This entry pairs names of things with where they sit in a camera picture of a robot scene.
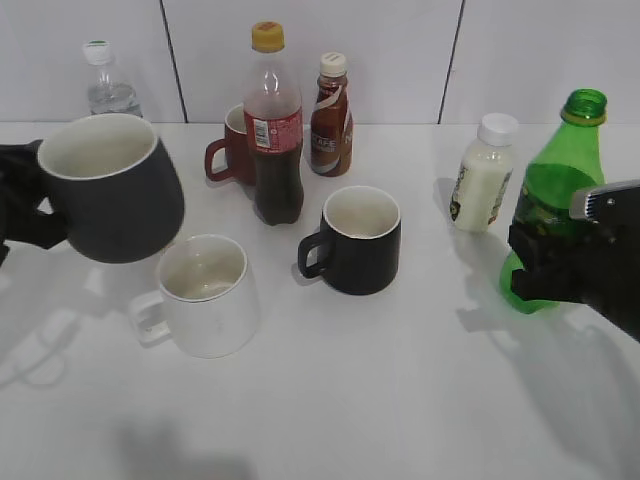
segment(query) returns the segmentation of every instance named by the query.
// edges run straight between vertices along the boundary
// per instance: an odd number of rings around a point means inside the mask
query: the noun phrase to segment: green bottle
[[[567,246],[588,231],[589,223],[569,217],[569,206],[576,190],[605,183],[598,126],[606,121],[606,105],[607,97],[597,90],[576,90],[569,96],[560,114],[562,125],[527,167],[513,223],[540,236],[562,239]],[[546,300],[525,301],[511,291],[511,273],[522,268],[511,252],[500,272],[505,299],[522,313],[556,305]]]

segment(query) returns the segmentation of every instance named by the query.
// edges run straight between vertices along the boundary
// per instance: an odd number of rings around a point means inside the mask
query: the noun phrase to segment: red mug
[[[221,148],[224,148],[227,168],[214,172],[213,156]],[[224,138],[210,143],[207,147],[204,154],[204,172],[213,182],[235,177],[245,185],[256,184],[256,167],[249,154],[242,104],[236,105],[227,112],[224,118]]]

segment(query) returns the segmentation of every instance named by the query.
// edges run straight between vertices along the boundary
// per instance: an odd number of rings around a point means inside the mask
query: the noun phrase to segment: white tile wall
[[[556,123],[582,86],[607,94],[610,123],[639,123],[639,18],[631,0],[467,0],[443,123]]]
[[[221,122],[241,101],[261,20],[284,26],[307,115],[319,57],[337,50],[356,122],[437,121],[460,0],[164,1],[189,121]]]
[[[87,115],[81,46],[111,40],[145,116],[183,119],[158,0],[1,0],[0,121]]]
[[[240,101],[250,27],[283,23],[307,115],[318,57],[349,58],[359,123],[434,123],[461,0],[164,0],[190,121],[221,122]],[[609,97],[610,123],[640,123],[640,2],[466,0],[443,123],[504,111],[556,123],[580,86]],[[111,40],[145,116],[183,115],[160,0],[0,0],[0,121],[88,113],[80,46]]]

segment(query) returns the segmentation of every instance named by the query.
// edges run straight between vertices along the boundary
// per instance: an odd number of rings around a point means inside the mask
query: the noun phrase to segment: table surface
[[[0,124],[0,143],[60,124]],[[263,314],[217,360],[143,348],[125,316],[154,289],[157,256],[130,265],[12,244],[0,270],[0,478],[439,480],[640,478],[640,345],[584,306],[523,316],[496,291],[526,161],[554,126],[523,126],[502,214],[452,228],[449,195],[473,126],[366,126],[351,170],[303,161],[295,225],[269,227],[250,192],[206,184],[219,125],[157,125],[187,201],[187,237],[246,249]],[[640,127],[602,129],[610,181],[640,177]],[[296,273],[297,244],[346,185],[391,193],[400,270],[351,297]]]

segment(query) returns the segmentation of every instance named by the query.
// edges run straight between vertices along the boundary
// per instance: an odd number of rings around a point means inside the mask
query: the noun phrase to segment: bottle label
[[[526,182],[522,185],[513,220],[530,226],[540,236],[564,237],[567,240],[580,238],[588,228],[587,222],[572,220],[569,210],[547,205],[532,195]]]
[[[353,119],[343,85],[320,88],[311,117],[311,168],[320,175],[344,173],[351,163]]]
[[[302,143],[302,108],[285,118],[262,119],[244,112],[249,148],[262,153],[283,153]]]
[[[496,203],[493,204],[493,208],[491,209],[491,217],[489,218],[489,225],[496,221],[498,218],[498,212],[500,211],[500,206],[502,205],[502,200],[504,199],[504,193],[507,191],[507,184],[509,183],[509,179],[511,178],[511,172],[507,173],[504,176],[504,181],[502,182],[502,186],[498,191],[498,196],[496,197]]]
[[[462,181],[464,180],[464,176],[466,173],[467,167],[465,167],[464,165],[460,165],[458,180],[456,180],[456,186],[453,189],[453,194],[451,195],[451,203],[449,204],[449,213],[451,214],[451,220],[453,220],[454,222],[460,214],[460,185],[462,185]]]

